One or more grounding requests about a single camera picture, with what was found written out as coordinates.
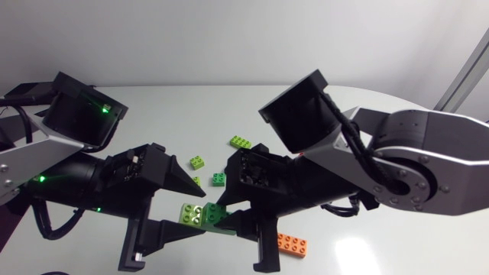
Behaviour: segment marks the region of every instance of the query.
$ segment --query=white table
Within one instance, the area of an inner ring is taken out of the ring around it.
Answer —
[[[205,198],[161,190],[150,217],[176,221],[184,202],[215,202],[223,188],[211,187],[235,149],[234,135],[264,143],[275,154],[288,154],[257,110],[285,86],[165,86],[99,88],[126,104],[129,111],[100,157],[156,142],[176,154],[191,176],[200,176]],[[338,106],[356,105],[392,112],[420,108],[393,96],[363,89],[330,86]],[[193,171],[189,159],[206,166]],[[246,208],[247,203],[230,207]],[[50,204],[53,227],[72,214],[70,207]],[[282,274],[488,274],[489,211],[460,217],[401,212],[381,206],[354,218],[339,218],[320,208],[279,220],[278,230],[309,241],[304,259],[280,256]],[[71,275],[116,274],[124,240],[122,218],[86,212],[59,241],[44,240],[29,210],[0,254],[1,274],[41,274],[61,270]],[[144,260],[138,274],[253,274],[257,245],[235,236],[206,233],[167,244]]]

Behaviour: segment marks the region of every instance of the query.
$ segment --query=orange lego brick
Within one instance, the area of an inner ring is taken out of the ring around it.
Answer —
[[[279,233],[277,235],[278,251],[297,257],[305,257],[307,254],[307,241],[296,237]]]

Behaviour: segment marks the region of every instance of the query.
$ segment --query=bolt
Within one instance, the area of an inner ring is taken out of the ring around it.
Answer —
[[[407,172],[405,170],[399,170],[397,171],[397,175],[399,177],[405,177],[407,175]]]
[[[389,202],[390,202],[390,204],[396,205],[397,203],[399,203],[399,199],[398,198],[390,198]]]
[[[419,157],[419,162],[420,163],[428,163],[429,157],[428,156],[421,156],[421,157]]]
[[[418,186],[418,188],[421,190],[426,189],[426,183],[424,183],[424,182],[417,183],[416,186]]]
[[[413,198],[411,198],[411,202],[412,203],[419,203],[419,202],[421,202],[421,199],[418,196],[414,196]]]
[[[5,173],[7,171],[8,171],[8,165],[7,164],[0,165],[0,173]]]
[[[440,186],[440,191],[444,193],[450,193],[450,187],[448,186]]]
[[[6,181],[5,181],[5,183],[3,184],[3,186],[4,186],[4,187],[10,187],[10,186],[12,186],[12,184],[14,184],[14,182],[13,182],[13,181],[11,181],[11,180],[6,180]]]
[[[19,193],[21,192],[21,190],[19,188],[15,188],[12,190],[12,192],[10,192],[13,196],[16,196],[18,195]]]

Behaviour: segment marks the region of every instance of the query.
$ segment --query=green lego brick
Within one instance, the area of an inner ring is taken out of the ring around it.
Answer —
[[[244,138],[242,137],[239,137],[239,136],[234,136],[230,141],[229,141],[230,145],[232,145],[233,147],[236,147],[236,148],[246,148],[246,149],[250,149],[251,148],[251,142],[250,141],[247,141],[245,140]]]
[[[192,164],[194,170],[197,170],[204,167],[204,160],[200,156],[197,156],[190,160],[190,164]]]
[[[184,203],[180,210],[179,223],[200,228],[202,225],[202,206]]]
[[[236,231],[220,229],[214,226],[230,214],[230,212],[226,212],[225,206],[207,202],[202,211],[202,225],[200,228],[209,232],[235,235]]]
[[[224,173],[215,173],[212,178],[213,186],[224,186],[226,183],[226,174]]]
[[[200,186],[200,178],[198,176],[192,178],[192,180],[196,182],[198,186]]]

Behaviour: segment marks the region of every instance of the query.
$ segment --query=lego brick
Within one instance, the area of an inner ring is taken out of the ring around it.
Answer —
[[[194,170],[202,168],[205,165],[204,160],[200,156],[196,156],[196,157],[190,159],[190,164],[192,164],[192,167]]]
[[[198,186],[200,186],[200,178],[198,176],[193,177],[192,180],[197,183]]]
[[[278,251],[297,257],[305,257],[307,254],[307,241],[279,233],[277,235]]]
[[[200,228],[202,225],[202,206],[184,203],[180,210],[179,223]]]
[[[230,212],[226,212],[225,206],[207,202],[202,210],[202,225],[200,228],[210,232],[235,235],[236,231],[224,230],[214,226],[217,222],[230,214]]]
[[[212,186],[224,186],[226,183],[226,174],[215,173],[212,178]]]
[[[247,141],[244,138],[239,137],[239,136],[234,136],[229,141],[229,143],[230,143],[231,146],[236,147],[238,149],[239,148],[246,148],[246,149],[250,149],[251,148],[251,142],[250,141]]]

